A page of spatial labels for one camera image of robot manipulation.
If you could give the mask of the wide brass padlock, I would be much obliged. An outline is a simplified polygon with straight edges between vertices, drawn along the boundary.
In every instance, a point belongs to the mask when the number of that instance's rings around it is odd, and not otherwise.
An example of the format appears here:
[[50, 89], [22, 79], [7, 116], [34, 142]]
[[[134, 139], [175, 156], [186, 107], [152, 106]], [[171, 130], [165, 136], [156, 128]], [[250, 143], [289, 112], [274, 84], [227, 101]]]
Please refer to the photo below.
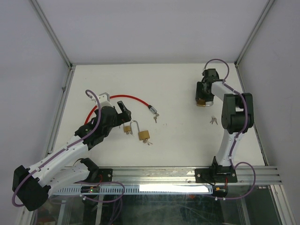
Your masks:
[[214, 101], [205, 101], [203, 99], [199, 99], [196, 101], [196, 105], [198, 107], [210, 107], [214, 104]]

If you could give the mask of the small brass padlock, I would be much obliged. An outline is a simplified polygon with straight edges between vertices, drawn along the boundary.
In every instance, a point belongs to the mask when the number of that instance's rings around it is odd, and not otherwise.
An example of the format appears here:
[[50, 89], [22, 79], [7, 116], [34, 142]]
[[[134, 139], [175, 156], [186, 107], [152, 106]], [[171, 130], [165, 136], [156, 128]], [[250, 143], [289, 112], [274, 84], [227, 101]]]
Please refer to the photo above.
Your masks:
[[131, 126], [130, 125], [123, 125], [123, 131], [124, 131], [124, 133], [126, 133], [127, 135], [128, 134], [133, 134], [133, 131], [132, 131], [132, 128], [131, 128]]

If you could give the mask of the long shackle brass padlock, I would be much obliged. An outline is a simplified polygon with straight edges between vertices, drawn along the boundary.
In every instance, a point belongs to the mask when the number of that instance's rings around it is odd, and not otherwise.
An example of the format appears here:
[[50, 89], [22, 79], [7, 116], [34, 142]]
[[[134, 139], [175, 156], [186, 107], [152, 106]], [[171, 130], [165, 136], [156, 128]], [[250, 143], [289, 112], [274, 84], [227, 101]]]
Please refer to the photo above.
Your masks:
[[140, 127], [139, 127], [139, 124], [136, 120], [133, 120], [130, 122], [130, 126], [132, 128], [132, 125], [133, 124], [136, 124], [136, 127], [137, 127], [137, 131], [138, 131], [138, 138], [140, 141], [143, 141], [143, 139], [150, 139], [150, 134], [149, 134], [149, 131], [148, 130], [144, 130], [144, 131], [141, 131], [140, 130]]

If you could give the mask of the cable lock keys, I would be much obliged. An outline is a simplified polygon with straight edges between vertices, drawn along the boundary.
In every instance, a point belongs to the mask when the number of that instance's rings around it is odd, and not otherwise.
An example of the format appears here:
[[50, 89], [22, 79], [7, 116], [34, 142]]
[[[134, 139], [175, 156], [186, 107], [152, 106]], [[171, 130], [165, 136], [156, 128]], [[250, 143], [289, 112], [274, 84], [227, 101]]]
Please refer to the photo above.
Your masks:
[[155, 123], [157, 123], [158, 117], [159, 117], [159, 114], [158, 114], [158, 113], [155, 113], [155, 115], [154, 115], [154, 117], [153, 117]]

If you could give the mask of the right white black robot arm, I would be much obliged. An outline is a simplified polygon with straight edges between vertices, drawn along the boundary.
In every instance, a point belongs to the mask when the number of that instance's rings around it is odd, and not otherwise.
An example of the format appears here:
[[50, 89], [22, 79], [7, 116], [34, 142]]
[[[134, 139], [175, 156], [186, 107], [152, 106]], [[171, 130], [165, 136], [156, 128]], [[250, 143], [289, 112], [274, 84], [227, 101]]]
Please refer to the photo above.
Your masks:
[[210, 167], [210, 177], [221, 181], [233, 173], [234, 155], [243, 135], [254, 125], [253, 96], [240, 93], [219, 78], [216, 69], [206, 69], [203, 79], [197, 82], [195, 101], [197, 106], [211, 106], [214, 98], [222, 100], [221, 124], [223, 139]]

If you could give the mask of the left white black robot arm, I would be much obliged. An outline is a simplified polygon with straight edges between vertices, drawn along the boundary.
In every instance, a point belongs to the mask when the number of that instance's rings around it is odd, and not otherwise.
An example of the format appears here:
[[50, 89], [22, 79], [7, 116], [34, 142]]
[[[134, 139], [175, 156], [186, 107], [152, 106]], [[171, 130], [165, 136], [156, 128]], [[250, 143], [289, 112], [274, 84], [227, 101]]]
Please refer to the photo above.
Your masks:
[[82, 156], [100, 144], [114, 127], [131, 121], [131, 111], [122, 101], [117, 102], [117, 113], [108, 101], [100, 103], [96, 116], [80, 126], [61, 150], [25, 168], [15, 169], [13, 175], [12, 204], [34, 211], [42, 206], [57, 190], [77, 182], [95, 183], [104, 181], [99, 167]]

